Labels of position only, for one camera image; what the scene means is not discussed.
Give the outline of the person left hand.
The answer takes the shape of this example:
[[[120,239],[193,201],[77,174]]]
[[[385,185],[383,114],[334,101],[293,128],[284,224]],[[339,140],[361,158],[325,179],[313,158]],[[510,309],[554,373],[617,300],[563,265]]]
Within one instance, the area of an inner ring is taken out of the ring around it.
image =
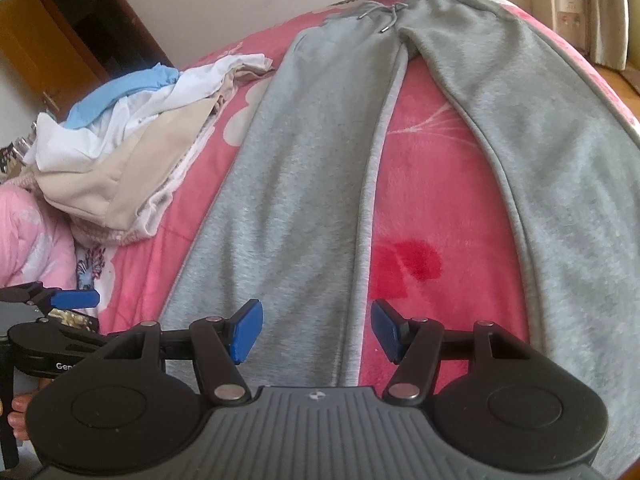
[[[48,378],[39,378],[38,386],[35,390],[22,393],[19,396],[14,396],[11,401],[11,405],[8,408],[4,407],[4,404],[0,406],[0,412],[2,415],[8,414],[8,422],[12,428],[13,435],[16,440],[29,441],[30,437],[26,427],[26,411],[29,403],[32,402],[34,396],[46,388],[52,382]]]

